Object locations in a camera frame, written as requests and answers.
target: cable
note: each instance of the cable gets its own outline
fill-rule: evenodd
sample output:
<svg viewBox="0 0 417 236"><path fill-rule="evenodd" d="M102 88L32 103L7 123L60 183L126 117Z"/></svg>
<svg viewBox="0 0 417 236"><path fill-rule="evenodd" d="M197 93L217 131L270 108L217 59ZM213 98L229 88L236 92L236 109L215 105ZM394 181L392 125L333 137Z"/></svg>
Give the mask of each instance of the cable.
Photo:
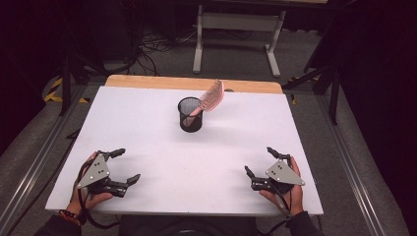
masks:
<svg viewBox="0 0 417 236"><path fill-rule="evenodd" d="M16 219L15 223L13 224L13 226L7 232L7 234L6 234L7 236L10 236L12 234L12 232L16 229L16 227L19 225L19 223L25 217L25 215L28 213L28 211L31 209L31 207L33 207L33 205L37 201L37 199L39 199L39 197L42 195L43 191L45 191L45 189L48 187L49 183L52 181L53 177L56 175L56 173L58 172L58 170L61 168L62 164L64 163L64 160L67 157L68 153L70 152L70 150L71 150L74 142L76 141L77 136L78 136L78 133L80 132L80 130L81 129L78 129L76 132L74 132L71 135L67 136L67 139L71 139L71 143L68 145L67 149L65 150L64 155L59 160L58 165L56 166L56 168L52 172L52 175L49 177L49 179L46 182L46 184L43 185L42 189L39 191L39 193L37 193L37 195L34 197L34 199L29 203L29 205L27 206L27 208L22 212L21 216L19 216L19 218Z"/></svg>

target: white table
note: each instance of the white table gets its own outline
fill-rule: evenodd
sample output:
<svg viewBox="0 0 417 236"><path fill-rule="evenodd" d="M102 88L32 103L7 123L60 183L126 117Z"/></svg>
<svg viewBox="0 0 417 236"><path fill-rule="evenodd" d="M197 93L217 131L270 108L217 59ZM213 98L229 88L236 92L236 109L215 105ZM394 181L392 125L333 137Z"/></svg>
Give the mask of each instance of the white table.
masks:
<svg viewBox="0 0 417 236"><path fill-rule="evenodd" d="M125 182L138 173L125 198L95 210L118 214L277 215L251 189L244 169L259 177L276 162L267 147L296 157L306 182L305 210L323 214L287 99L280 93L227 92L203 127L179 127L178 101L203 90L99 89L89 115L48 199L46 209L65 208L79 168L95 150L125 148L109 159L110 178Z"/></svg>

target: wrist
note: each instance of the wrist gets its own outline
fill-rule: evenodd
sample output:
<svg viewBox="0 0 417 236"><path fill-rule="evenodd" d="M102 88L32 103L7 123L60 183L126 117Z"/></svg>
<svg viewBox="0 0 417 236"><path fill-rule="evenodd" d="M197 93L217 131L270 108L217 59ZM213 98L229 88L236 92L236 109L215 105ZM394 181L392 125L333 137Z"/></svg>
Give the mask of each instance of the wrist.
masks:
<svg viewBox="0 0 417 236"><path fill-rule="evenodd" d="M74 215L79 215L82 211L82 208L78 203L69 203L66 210Z"/></svg>

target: human hand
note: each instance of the human hand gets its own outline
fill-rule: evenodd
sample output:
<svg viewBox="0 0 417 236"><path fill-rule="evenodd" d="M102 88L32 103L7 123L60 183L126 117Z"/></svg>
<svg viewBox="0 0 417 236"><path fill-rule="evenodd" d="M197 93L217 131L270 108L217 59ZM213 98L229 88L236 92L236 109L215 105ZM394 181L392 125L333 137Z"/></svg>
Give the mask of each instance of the human hand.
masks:
<svg viewBox="0 0 417 236"><path fill-rule="evenodd" d="M90 160L94 159L96 155L97 155L97 153L94 152L89 157L89 159L87 159L87 161L90 161ZM71 196L70 203L67 206L67 211L69 211L69 212L71 212L75 215L79 215L82 211L82 207L81 207L81 204L80 204L80 198L79 198L79 191L78 191L78 188L76 187L77 184L78 183L77 183L77 180L76 180L76 183L75 183L74 189L73 189L73 195ZM84 191L81 191L81 192L82 192L82 200L86 202L86 209L93 209L96 205L113 198L113 195L110 194L110 193L102 193L102 194L98 194L98 195L93 195L92 198L87 198L87 196L84 194Z"/></svg>
<svg viewBox="0 0 417 236"><path fill-rule="evenodd" d="M300 176L300 170L298 169L297 162L295 162L294 157L291 157L291 165L294 172ZM279 206L278 200L276 199L275 194L266 191L260 190L260 195L264 196L266 199L271 201L273 204L278 207L281 212L285 212L285 209ZM286 193L284 196L286 203L291 206L290 213L291 215L296 215L299 212L303 212L303 190L301 186L294 185L290 192Z"/></svg>

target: metal frame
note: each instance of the metal frame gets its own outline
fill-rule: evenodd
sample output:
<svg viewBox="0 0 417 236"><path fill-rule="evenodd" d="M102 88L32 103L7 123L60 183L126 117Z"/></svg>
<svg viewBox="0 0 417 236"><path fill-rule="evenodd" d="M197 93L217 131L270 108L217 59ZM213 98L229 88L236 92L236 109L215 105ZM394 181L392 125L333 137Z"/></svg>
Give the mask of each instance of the metal frame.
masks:
<svg viewBox="0 0 417 236"><path fill-rule="evenodd" d="M203 29L256 30L272 31L270 44L267 44L265 49L272 74L274 77L279 77L280 73L273 51L281 32L284 18L285 11L281 11L279 16L204 13L203 6L200 5L197 17L197 45L194 55L193 73L198 74L202 70Z"/></svg>
<svg viewBox="0 0 417 236"><path fill-rule="evenodd" d="M324 118L327 121L328 128L331 131L331 135L337 144L340 151L340 160L344 171L346 172L347 179L349 180L350 186L352 187L353 194L356 197L359 208L361 208L364 215L365 221L372 235L387 235L383 229L377 214L375 213L374 207L372 206L371 199L366 186L362 183L359 177L356 167L352 161L352 158L347 149L346 143L341 136L337 126L332 125L332 121L327 115L328 103L324 96L315 96L318 102Z"/></svg>
<svg viewBox="0 0 417 236"><path fill-rule="evenodd" d="M76 102L80 100L85 89L85 86L77 86L74 90L74 95L71 100ZM25 203L25 200L27 199L31 189L36 183L40 172L46 164L58 137L64 129L64 126L69 120L69 117L71 116L75 107L76 106L74 104L69 106L67 112L58 117L58 120L54 124L51 133L49 134L48 138L34 159L33 164L30 166L27 174L22 179L12 199L4 209L0 217L0 235L6 235L6 233L10 230L10 227L14 223L15 218L18 216L23 204Z"/></svg>

